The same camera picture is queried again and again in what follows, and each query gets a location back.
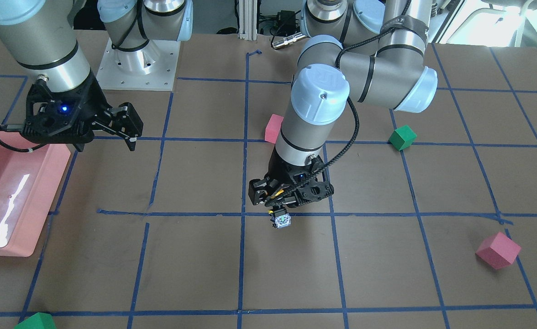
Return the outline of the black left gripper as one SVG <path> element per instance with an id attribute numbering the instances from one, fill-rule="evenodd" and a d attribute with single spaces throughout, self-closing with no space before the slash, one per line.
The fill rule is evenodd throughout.
<path id="1" fill-rule="evenodd" d="M 264 178 L 248 182 L 248 198 L 254 206 L 266 202 L 275 192 L 298 183 L 300 180 L 295 177 L 301 174 L 305 174 L 305 166 L 286 162 L 277 150 L 273 149 Z"/>

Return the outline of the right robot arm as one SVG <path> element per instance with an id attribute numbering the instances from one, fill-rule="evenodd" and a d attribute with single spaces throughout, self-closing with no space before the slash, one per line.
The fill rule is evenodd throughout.
<path id="1" fill-rule="evenodd" d="M 97 9 L 122 88 L 169 90 L 174 67 L 164 44 L 185 42 L 193 31 L 191 0 L 100 0 Z M 22 124 L 0 125 L 0 146 L 30 153 L 47 144 L 78 151 L 104 131 L 134 151 L 143 121 L 133 104 L 108 104 L 79 46 L 64 0 L 0 0 L 0 40 L 33 80 Z"/>

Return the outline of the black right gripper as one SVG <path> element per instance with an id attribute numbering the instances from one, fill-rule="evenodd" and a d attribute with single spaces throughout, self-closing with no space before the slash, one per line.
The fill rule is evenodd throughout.
<path id="1" fill-rule="evenodd" d="M 130 102 L 124 102 L 117 107 L 108 104 L 104 92 L 95 75 L 89 73 L 84 83 L 80 85 L 83 98 L 80 100 L 78 119 L 84 123 L 84 129 L 89 131 L 89 141 L 95 137 L 93 131 L 102 130 L 125 140 L 128 149 L 133 152 L 137 138 L 142 136 L 143 121 Z M 86 143 L 74 143 L 77 152 L 83 152 Z"/>

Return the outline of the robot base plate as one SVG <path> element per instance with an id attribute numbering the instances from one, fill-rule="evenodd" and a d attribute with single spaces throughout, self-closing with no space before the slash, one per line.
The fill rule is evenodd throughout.
<path id="1" fill-rule="evenodd" d="M 95 73 L 104 90 L 172 91 L 181 42 L 150 40 L 136 52 L 114 50 L 106 44 Z"/>

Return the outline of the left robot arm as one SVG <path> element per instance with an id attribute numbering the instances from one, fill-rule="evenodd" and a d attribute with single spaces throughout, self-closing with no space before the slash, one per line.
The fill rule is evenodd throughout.
<path id="1" fill-rule="evenodd" d="M 277 210 L 333 194 L 320 152 L 346 106 L 419 113 L 433 100 L 437 72 L 424 65 L 431 0 L 306 0 L 308 41 L 292 79 L 289 108 L 263 179 L 248 184 L 253 205 Z"/>

